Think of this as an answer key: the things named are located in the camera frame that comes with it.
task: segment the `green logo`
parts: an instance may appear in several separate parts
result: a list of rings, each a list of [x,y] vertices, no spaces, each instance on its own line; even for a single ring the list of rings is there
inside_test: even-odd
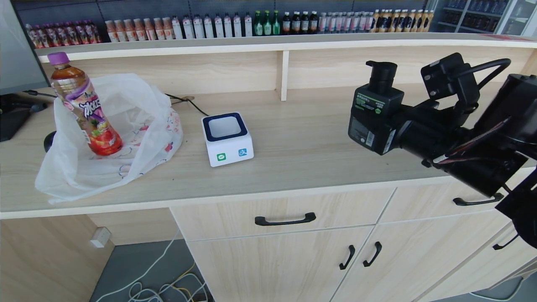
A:
[[[216,155],[216,159],[221,162],[221,161],[225,161],[226,160],[226,154],[225,153],[220,153],[220,154],[217,154]]]

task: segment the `black cable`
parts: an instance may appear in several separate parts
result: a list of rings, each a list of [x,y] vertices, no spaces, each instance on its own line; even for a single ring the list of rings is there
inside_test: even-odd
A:
[[[511,60],[510,59],[498,59],[498,60],[494,60],[494,61],[490,61],[490,62],[487,62],[487,63],[483,63],[483,64],[479,64],[477,66],[474,66],[470,69],[467,69],[467,70],[464,70],[464,71],[461,71],[460,73],[458,74],[455,74],[454,76],[451,76],[450,78],[452,80],[456,79],[456,78],[459,78],[459,77],[462,77],[462,76],[465,76],[465,75],[469,75],[469,74],[473,74],[473,73],[476,73],[478,71],[481,71],[481,70],[485,70],[485,69],[489,69],[489,68],[492,68],[492,67],[496,67],[498,66],[498,68],[496,68],[493,72],[491,72],[488,76],[486,76],[478,85],[477,87],[479,87],[479,89],[483,88],[487,83],[489,83],[493,78],[495,78],[497,75],[499,75],[502,71],[505,70],[505,68],[507,68],[509,65],[511,64]]]
[[[174,95],[169,95],[169,94],[165,94],[165,95],[169,96],[172,99],[177,99],[178,100],[177,102],[171,103],[172,105],[177,104],[177,103],[182,103],[182,102],[189,102],[190,104],[192,104],[192,106],[194,106],[196,109],[198,109],[198,111],[201,112],[204,116],[206,116],[206,117],[209,116],[208,114],[206,114],[202,109],[200,109],[198,106],[196,106],[196,104],[194,104],[189,99],[184,99],[184,98],[176,97]]]
[[[37,92],[35,90],[24,90],[23,92],[29,94],[29,95],[32,95],[32,96],[46,96],[46,97],[53,97],[53,98],[56,98],[57,96],[55,95],[50,95],[50,94],[43,94],[41,92]]]

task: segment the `gray floor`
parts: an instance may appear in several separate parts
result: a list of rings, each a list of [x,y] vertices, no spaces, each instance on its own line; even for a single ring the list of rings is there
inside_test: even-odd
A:
[[[116,246],[103,273],[95,287],[90,302],[95,302],[102,295],[118,290],[140,277],[149,266],[162,255],[169,241],[141,243],[139,245]],[[166,255],[141,279],[144,288],[151,288],[158,291],[165,284],[174,281],[182,273],[192,266],[194,259],[186,246],[184,240],[176,240],[172,243]],[[200,280],[201,274],[197,267],[192,271]],[[176,287],[187,288],[191,293],[200,287],[200,284],[192,277],[182,279]],[[129,290],[127,289],[107,296],[100,302],[127,302],[129,300]],[[151,296],[150,293],[143,294],[141,298]],[[185,299],[173,289],[169,289],[162,295],[164,301],[185,302]]]
[[[169,241],[142,243],[139,245],[117,246],[95,287],[90,302],[95,302],[102,295],[118,290],[142,275],[148,267],[162,254]],[[169,283],[179,277],[194,263],[194,259],[184,240],[176,240],[167,254],[142,278],[144,288],[158,290],[162,284]],[[203,282],[197,267],[192,270]],[[491,298],[505,298],[513,292],[518,279],[509,280],[490,291],[480,291],[478,294]],[[177,285],[185,287],[190,292],[199,288],[193,278],[181,280]],[[166,302],[184,302],[184,298],[174,290],[162,294]],[[105,297],[100,302],[126,302],[129,300],[128,289]],[[461,296],[437,300],[437,302],[486,302],[489,300],[464,294]],[[524,281],[517,295],[510,302],[537,302],[537,274]]]

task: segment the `black handle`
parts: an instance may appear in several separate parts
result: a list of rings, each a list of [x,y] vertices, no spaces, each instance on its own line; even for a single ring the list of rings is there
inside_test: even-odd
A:
[[[513,242],[516,238],[518,238],[518,234],[517,234],[515,237],[513,237],[513,239],[509,240],[508,243],[506,243],[506,244],[504,244],[504,245],[502,245],[502,246],[499,245],[499,244],[495,244],[495,245],[492,246],[492,248],[493,248],[494,250],[503,249],[504,247],[508,246],[511,242]]]
[[[465,201],[464,199],[462,199],[460,197],[457,197],[457,198],[453,199],[453,202],[458,206],[482,205],[482,204],[495,203],[495,202],[498,202],[498,201],[500,201],[500,200],[502,200],[504,198],[503,194],[501,194],[501,193],[496,193],[496,194],[492,195],[492,197],[493,197],[493,199],[491,199],[491,200],[485,200],[483,202],[473,202],[473,203],[469,203],[469,202]]]
[[[304,219],[296,221],[284,221],[284,222],[268,222],[265,217],[257,216],[255,218],[256,225],[258,226],[284,226],[284,225],[297,225],[297,224],[306,224],[312,222],[317,218],[314,212],[306,213]]]
[[[354,245],[350,245],[349,246],[349,251],[351,252],[350,255],[349,255],[349,259],[347,259],[347,262],[345,262],[345,264],[343,263],[340,263],[339,264],[339,269],[340,270],[344,270],[347,268],[347,265],[349,264],[349,262],[351,261],[352,259],[352,256],[354,256],[354,252],[356,252],[356,249],[354,248]]]
[[[375,256],[373,256],[373,259],[371,259],[370,262],[367,262],[367,260],[364,260],[364,267],[370,267],[371,264],[373,264],[373,261],[375,261],[376,257],[380,254],[380,251],[382,250],[382,244],[380,242],[375,242],[376,252]]]

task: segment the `electrical outlet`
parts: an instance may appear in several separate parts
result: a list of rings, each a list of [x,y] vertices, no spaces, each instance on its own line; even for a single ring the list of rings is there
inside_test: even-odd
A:
[[[91,238],[91,243],[97,248],[104,248],[108,240],[110,239],[110,231],[105,227],[98,227]]]

